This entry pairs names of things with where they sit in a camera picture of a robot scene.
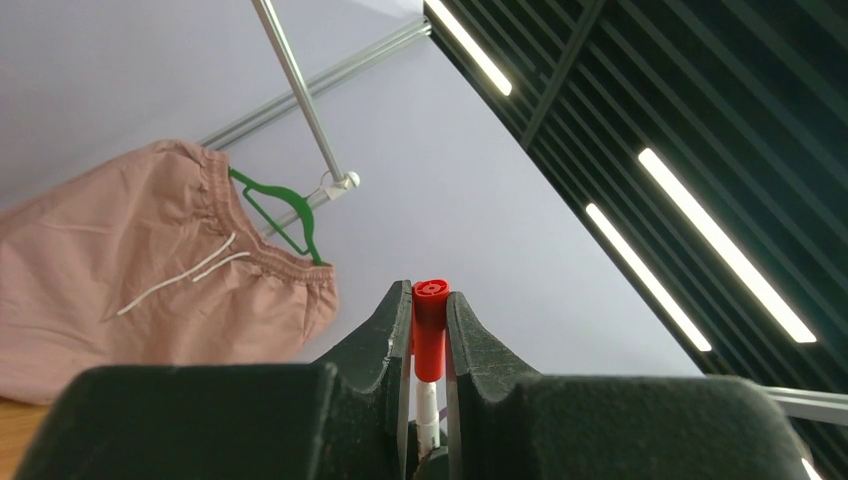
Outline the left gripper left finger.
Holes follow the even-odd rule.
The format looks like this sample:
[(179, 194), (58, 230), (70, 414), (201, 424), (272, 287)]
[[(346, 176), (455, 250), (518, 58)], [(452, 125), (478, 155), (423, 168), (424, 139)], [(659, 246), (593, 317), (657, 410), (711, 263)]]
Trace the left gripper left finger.
[(98, 367), (51, 408), (19, 479), (402, 479), (412, 286), (308, 364)]

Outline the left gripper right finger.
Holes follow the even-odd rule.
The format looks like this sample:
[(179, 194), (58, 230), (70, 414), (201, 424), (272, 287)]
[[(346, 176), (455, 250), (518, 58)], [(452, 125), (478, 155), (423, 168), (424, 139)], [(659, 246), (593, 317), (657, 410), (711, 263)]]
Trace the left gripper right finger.
[(804, 479), (782, 410), (738, 377), (539, 373), (446, 303), (454, 479)]

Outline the red white marker pen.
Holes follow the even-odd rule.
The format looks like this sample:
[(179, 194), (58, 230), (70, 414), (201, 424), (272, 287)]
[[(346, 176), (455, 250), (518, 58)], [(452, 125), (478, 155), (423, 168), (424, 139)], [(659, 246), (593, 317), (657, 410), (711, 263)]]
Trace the red white marker pen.
[(415, 397), (417, 451), (418, 458), (423, 460), (433, 450), (441, 447), (437, 384), (418, 380), (415, 385)]

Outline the red marker cap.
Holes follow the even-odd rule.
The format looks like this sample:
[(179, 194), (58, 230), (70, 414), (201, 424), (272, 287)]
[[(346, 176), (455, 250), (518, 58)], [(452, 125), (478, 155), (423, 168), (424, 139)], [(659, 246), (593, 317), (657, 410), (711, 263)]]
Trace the red marker cap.
[(436, 382), (445, 369), (445, 338), (449, 283), (441, 278), (424, 280), (412, 289), (412, 349), (414, 371), (422, 382)]

